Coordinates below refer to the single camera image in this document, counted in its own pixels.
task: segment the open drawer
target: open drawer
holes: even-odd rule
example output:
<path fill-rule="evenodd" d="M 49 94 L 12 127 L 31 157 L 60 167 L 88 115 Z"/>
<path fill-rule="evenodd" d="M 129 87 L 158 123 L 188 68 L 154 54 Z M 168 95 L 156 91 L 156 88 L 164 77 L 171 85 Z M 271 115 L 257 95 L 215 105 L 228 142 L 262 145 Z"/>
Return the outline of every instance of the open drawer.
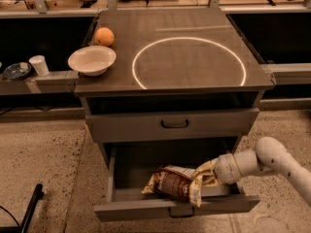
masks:
<path fill-rule="evenodd" d="M 197 208 L 155 194 L 142 194 L 152 173 L 162 164 L 196 168 L 231 150 L 232 138 L 210 138 L 131 143 L 109 143 L 103 150 L 109 158 L 107 201 L 94 210 L 102 221 L 189 217 L 246 213 L 259 202 L 246 196 L 237 184 L 202 189 Z"/>
<path fill-rule="evenodd" d="M 246 135 L 259 109 L 86 116 L 94 142 L 154 141 Z"/>

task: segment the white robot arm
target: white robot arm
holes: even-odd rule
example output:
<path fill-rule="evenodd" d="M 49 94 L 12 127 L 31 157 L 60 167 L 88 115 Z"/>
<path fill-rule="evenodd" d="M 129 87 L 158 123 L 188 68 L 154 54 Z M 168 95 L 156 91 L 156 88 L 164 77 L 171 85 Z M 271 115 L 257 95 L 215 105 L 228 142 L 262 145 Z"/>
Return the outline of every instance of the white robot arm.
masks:
<path fill-rule="evenodd" d="M 243 177 L 266 174 L 269 170 L 284 176 L 311 207 L 311 173 L 274 138 L 260 138 L 255 151 L 220 155 L 215 166 L 217 178 L 223 183 L 236 183 Z"/>

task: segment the cup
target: cup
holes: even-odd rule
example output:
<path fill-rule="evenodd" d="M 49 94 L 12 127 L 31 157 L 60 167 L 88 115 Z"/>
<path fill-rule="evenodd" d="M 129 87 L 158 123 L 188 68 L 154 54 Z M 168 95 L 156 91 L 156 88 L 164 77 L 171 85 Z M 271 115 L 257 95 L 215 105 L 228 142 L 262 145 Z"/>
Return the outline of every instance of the cup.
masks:
<path fill-rule="evenodd" d="M 43 55 L 31 57 L 29 63 L 33 66 L 39 76 L 46 76 L 49 74 L 46 58 Z"/>

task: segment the tile floor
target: tile floor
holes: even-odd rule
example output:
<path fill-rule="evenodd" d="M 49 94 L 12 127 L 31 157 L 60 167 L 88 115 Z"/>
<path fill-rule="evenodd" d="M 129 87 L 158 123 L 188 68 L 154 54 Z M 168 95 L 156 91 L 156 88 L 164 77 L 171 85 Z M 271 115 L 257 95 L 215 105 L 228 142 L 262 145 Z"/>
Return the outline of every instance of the tile floor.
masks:
<path fill-rule="evenodd" d="M 0 205 L 21 221 L 35 185 L 44 187 L 29 233 L 311 232 L 311 208 L 280 175 L 242 180 L 245 192 L 261 199 L 247 214 L 100 222 L 92 208 L 105 203 L 108 172 L 83 110 L 9 111 L 0 116 L 0 132 Z M 284 143 L 311 171 L 310 110 L 261 111 L 239 150 L 262 136 Z M 14 224 L 0 211 L 0 226 Z"/>

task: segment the white bowl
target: white bowl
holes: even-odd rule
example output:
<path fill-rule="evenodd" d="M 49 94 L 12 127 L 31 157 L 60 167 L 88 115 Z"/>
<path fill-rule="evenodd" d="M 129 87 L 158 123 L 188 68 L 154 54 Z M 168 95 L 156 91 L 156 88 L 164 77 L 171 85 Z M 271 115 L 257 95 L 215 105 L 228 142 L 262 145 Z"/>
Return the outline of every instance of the white bowl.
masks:
<path fill-rule="evenodd" d="M 90 46 L 76 50 L 68 59 L 71 69 L 87 76 L 98 76 L 105 73 L 116 60 L 116 53 L 102 46 Z"/>

